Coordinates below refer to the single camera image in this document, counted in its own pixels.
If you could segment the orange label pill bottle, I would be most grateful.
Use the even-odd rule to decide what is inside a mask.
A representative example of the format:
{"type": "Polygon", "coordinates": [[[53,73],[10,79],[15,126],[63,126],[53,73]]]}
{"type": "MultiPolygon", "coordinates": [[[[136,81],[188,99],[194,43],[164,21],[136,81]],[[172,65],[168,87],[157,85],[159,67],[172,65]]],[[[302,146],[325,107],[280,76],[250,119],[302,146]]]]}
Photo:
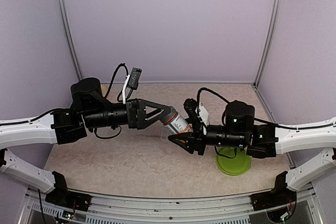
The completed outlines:
{"type": "Polygon", "coordinates": [[[192,127],[178,112],[175,112],[167,122],[164,123],[173,134],[192,132],[192,127]]]}

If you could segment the grey bottle cap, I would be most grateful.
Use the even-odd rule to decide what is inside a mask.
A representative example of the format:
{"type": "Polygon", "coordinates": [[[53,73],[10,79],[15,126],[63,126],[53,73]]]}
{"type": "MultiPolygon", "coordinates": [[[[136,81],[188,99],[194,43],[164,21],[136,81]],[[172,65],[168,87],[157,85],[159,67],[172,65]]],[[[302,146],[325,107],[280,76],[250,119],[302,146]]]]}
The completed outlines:
{"type": "Polygon", "coordinates": [[[170,124],[178,115],[178,112],[176,111],[176,109],[173,107],[173,106],[170,106],[170,112],[162,117],[160,119],[160,122],[163,124],[163,125],[168,125],[170,124]]]}

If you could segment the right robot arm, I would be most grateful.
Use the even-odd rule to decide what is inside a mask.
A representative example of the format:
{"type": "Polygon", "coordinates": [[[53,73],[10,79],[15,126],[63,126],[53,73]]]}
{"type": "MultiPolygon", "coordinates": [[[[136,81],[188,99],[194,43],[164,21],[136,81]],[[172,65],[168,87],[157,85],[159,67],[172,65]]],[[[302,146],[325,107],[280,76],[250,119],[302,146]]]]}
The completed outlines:
{"type": "Polygon", "coordinates": [[[299,167],[277,175],[269,192],[273,205],[281,204],[290,191],[298,191],[307,183],[335,169],[335,118],[317,123],[287,126],[255,118],[255,108],[241,101],[226,100],[221,125],[206,124],[201,114],[201,92],[218,95],[200,88],[196,99],[187,99],[184,109],[192,124],[191,132],[170,135],[169,141],[190,154],[203,155],[206,146],[245,150],[253,158],[269,158],[298,150],[321,148],[322,151],[299,167]]]}

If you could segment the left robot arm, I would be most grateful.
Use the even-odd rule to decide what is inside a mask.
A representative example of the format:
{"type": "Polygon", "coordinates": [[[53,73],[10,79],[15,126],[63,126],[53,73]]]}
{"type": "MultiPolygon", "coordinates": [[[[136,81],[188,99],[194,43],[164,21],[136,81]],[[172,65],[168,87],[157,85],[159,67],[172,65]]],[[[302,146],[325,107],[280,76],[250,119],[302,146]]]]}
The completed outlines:
{"type": "Polygon", "coordinates": [[[1,172],[49,194],[66,206],[73,201],[64,176],[38,168],[10,151],[30,144],[69,144],[96,133],[127,125],[142,130],[168,115],[167,105],[143,99],[123,99],[112,103],[103,93],[97,78],[85,78],[70,88],[72,104],[68,109],[52,109],[35,118],[1,122],[1,172]]]}

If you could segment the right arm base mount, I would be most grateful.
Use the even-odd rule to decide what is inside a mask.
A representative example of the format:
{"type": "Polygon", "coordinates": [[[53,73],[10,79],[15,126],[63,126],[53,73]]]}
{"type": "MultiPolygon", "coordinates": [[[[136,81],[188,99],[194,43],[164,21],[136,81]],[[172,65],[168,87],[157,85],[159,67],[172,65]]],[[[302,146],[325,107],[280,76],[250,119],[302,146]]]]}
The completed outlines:
{"type": "Polygon", "coordinates": [[[296,201],[297,192],[286,187],[287,184],[277,184],[270,191],[255,193],[250,196],[254,211],[274,208],[296,201]]]}

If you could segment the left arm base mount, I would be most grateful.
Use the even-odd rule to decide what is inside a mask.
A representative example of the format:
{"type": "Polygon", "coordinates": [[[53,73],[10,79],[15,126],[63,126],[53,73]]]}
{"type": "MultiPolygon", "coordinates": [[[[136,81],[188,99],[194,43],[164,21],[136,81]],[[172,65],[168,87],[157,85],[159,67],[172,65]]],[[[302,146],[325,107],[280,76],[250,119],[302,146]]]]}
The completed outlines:
{"type": "Polygon", "coordinates": [[[91,195],[78,193],[68,189],[55,188],[46,194],[45,201],[57,206],[72,210],[88,211],[91,203],[91,195]]]}

